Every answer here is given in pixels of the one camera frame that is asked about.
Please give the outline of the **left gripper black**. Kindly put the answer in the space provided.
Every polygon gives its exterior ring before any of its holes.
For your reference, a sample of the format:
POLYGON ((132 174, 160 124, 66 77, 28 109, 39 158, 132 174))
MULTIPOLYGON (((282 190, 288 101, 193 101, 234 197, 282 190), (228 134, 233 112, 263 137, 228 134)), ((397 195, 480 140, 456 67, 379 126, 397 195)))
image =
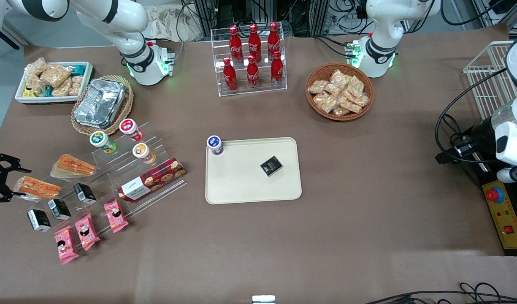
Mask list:
POLYGON ((496 163, 495 131, 492 119, 484 119, 464 132, 450 137, 450 151, 435 156, 438 164, 463 162, 496 163))

